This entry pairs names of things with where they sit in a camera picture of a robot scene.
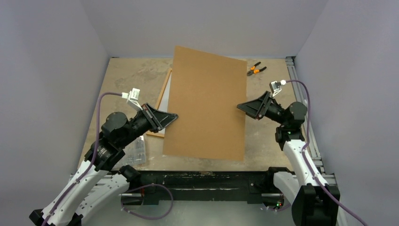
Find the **brown backing board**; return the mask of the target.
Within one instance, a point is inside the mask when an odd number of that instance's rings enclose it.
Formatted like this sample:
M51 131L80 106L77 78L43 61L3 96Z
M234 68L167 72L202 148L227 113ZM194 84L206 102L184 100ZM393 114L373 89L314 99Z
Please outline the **brown backing board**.
M247 99L243 60L176 46L168 111L178 119L166 128L163 153L242 161Z

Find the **orange black pliers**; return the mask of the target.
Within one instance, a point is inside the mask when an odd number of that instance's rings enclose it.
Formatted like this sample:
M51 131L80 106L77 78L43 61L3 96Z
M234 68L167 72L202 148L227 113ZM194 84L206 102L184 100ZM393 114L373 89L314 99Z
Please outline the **orange black pliers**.
M261 69L257 69L258 65L260 65L260 64L261 64L261 62L257 62L256 64L254 64L254 65L248 70L247 76L251 76L251 75L253 75L253 74L257 74L257 73L263 72L264 70L267 69L267 66L265 66L265 67L263 67L263 68L261 68Z

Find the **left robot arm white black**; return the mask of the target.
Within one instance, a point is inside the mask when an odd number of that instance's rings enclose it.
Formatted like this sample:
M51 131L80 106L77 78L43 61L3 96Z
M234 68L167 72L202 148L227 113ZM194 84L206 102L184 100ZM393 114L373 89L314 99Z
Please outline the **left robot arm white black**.
M105 185L92 191L125 155L124 148L147 131L156 133L178 118L176 113L158 111L143 104L134 118L122 112L107 116L96 141L62 192L45 208L29 218L36 226L82 226L114 196L141 186L141 174L131 166L120 168Z

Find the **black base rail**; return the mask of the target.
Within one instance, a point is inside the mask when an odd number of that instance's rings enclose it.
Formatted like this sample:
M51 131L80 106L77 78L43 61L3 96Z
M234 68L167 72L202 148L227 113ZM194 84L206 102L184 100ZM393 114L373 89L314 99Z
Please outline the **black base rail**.
M273 171L154 171L121 194L127 205L157 205L160 201L223 201L263 204L280 209L283 193L273 185Z

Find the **clear plastic screw box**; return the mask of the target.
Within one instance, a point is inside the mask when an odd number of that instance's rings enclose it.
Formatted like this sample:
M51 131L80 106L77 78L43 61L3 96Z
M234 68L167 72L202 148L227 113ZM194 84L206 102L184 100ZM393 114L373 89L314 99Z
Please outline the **clear plastic screw box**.
M122 167L124 165L137 166L147 162L145 136L140 136L131 144L127 145L123 150L125 155L115 165L115 167Z

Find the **photo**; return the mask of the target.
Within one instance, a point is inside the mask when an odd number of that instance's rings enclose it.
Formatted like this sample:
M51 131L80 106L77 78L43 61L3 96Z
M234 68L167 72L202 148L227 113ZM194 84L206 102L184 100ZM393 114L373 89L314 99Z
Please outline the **photo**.
M166 83L166 86L165 86L163 94L162 94L160 105L158 107L158 109L163 112L168 111L168 101L169 101L171 80L172 80L172 74L170 74L170 76L168 78L168 81Z

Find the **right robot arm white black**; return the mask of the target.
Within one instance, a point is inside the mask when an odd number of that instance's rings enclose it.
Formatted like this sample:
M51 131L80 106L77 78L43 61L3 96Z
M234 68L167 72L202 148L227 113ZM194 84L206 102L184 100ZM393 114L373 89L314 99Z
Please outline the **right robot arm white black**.
M259 98L237 105L247 116L264 117L279 124L275 140L293 167L293 173L275 172L264 179L265 188L278 189L291 206L293 222L297 226L334 226L337 223L340 198L337 186L330 185L318 171L307 150L302 133L307 107L293 102L283 108L269 91Z

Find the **orange wooden picture frame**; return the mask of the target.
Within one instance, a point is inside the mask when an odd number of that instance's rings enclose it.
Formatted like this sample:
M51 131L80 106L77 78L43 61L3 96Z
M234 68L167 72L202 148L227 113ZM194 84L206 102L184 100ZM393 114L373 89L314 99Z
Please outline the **orange wooden picture frame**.
M169 69L168 69L168 72L167 72L167 74L166 74L165 80L164 80L164 82L163 82L163 85L162 85L162 88L161 88L159 97L158 97L158 99L157 99L156 105L155 105L155 108L156 108L157 110L159 109L160 103L161 103L162 98L163 98L163 96L164 96L165 89L166 89L166 87L167 87L167 84L168 84L168 81L169 81L169 78L170 78L171 73L172 73L172 68L169 68ZM146 132L146 135L151 136L151 137L156 137L156 138L164 138L164 134L163 134L163 133L159 133L159 132L158 132L158 133Z

